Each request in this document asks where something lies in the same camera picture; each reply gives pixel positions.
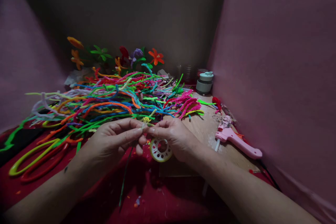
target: hand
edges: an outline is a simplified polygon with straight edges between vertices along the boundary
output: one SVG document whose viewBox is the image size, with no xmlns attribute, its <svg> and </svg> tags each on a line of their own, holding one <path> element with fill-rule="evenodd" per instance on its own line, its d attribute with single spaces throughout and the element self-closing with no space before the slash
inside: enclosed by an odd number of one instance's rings
<svg viewBox="0 0 336 224">
<path fill-rule="evenodd" d="M 200 144 L 194 134 L 178 118 L 160 121 L 152 128 L 145 128 L 144 131 L 154 137 L 166 139 L 180 162 L 187 162 L 194 148 Z"/>
<path fill-rule="evenodd" d="M 143 122 L 126 118 L 101 125 L 69 163 L 68 169 L 76 175 L 90 175 L 99 179 L 109 172 L 132 145 L 142 155 L 147 142 L 142 134 Z"/>
</svg>

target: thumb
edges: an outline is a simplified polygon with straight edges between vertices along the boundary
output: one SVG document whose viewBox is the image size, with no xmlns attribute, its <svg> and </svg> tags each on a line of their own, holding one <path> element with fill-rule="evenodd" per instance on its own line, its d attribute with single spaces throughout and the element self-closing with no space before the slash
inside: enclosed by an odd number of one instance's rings
<svg viewBox="0 0 336 224">
<path fill-rule="evenodd" d="M 167 140 L 170 138 L 170 130 L 168 128 L 152 127 L 147 128 L 146 131 L 148 134 L 156 138 L 164 138 Z"/>
<path fill-rule="evenodd" d="M 114 143 L 118 146 L 121 146 L 129 142 L 133 142 L 134 140 L 138 140 L 138 138 L 141 135 L 142 135 L 141 128 L 131 129 L 123 133 L 120 133 L 119 135 L 116 135 Z"/>
</svg>

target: white bottle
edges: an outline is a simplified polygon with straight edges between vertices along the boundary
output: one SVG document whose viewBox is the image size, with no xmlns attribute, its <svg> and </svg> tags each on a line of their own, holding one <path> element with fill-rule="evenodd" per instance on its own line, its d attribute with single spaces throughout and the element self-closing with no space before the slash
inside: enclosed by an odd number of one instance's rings
<svg viewBox="0 0 336 224">
<path fill-rule="evenodd" d="M 212 72 L 205 72 L 199 75 L 199 79 L 197 80 L 196 90 L 197 93 L 201 95 L 208 94 L 212 87 L 212 78 L 214 75 Z"/>
</svg>

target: orange flower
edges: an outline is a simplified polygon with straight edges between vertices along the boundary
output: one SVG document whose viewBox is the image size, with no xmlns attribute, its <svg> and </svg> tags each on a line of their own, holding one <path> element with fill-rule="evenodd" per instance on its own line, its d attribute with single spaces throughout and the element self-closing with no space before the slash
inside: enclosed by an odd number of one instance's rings
<svg viewBox="0 0 336 224">
<path fill-rule="evenodd" d="M 73 56 L 71 61 L 76 63 L 77 69 L 80 71 L 81 66 L 84 65 L 84 63 L 79 58 L 78 50 L 71 50 L 71 55 Z"/>
<path fill-rule="evenodd" d="M 67 39 L 69 40 L 69 42 L 76 48 L 78 49 L 84 49 L 84 46 L 82 44 L 82 42 L 78 41 L 77 39 L 73 38 L 73 37 L 67 37 Z"/>
<path fill-rule="evenodd" d="M 150 62 L 152 63 L 154 61 L 154 65 L 157 65 L 158 62 L 164 64 L 165 62 L 163 61 L 163 54 L 158 54 L 158 52 L 155 50 L 155 48 L 152 48 L 153 52 L 149 51 L 149 55 L 151 55 L 154 59 Z"/>
<path fill-rule="evenodd" d="M 121 75 L 120 75 L 120 73 L 121 73 L 121 69 L 127 69 L 127 68 L 125 68 L 125 67 L 123 67 L 123 66 L 121 65 L 121 63 L 120 63 L 120 58 L 119 58 L 119 57 L 118 57 L 118 60 L 117 60 L 117 58 L 115 58 L 114 60 L 115 60 L 115 64 L 117 65 L 117 66 L 115 67 L 115 69 L 118 71 L 119 76 L 121 76 Z"/>
</svg>

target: pink glue gun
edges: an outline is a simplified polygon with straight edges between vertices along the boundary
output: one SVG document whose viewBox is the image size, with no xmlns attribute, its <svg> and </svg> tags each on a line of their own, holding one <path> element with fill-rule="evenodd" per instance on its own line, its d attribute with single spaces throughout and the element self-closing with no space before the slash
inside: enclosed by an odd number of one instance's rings
<svg viewBox="0 0 336 224">
<path fill-rule="evenodd" d="M 231 141 L 237 148 L 239 148 L 242 152 L 244 152 L 247 156 L 252 159 L 260 159 L 263 154 L 259 149 L 255 149 L 245 143 L 242 139 L 240 139 L 236 133 L 231 128 L 231 117 L 226 116 L 224 121 L 218 126 L 218 131 L 216 132 L 216 140 L 220 140 L 221 142 L 226 142 L 227 139 Z"/>
</svg>

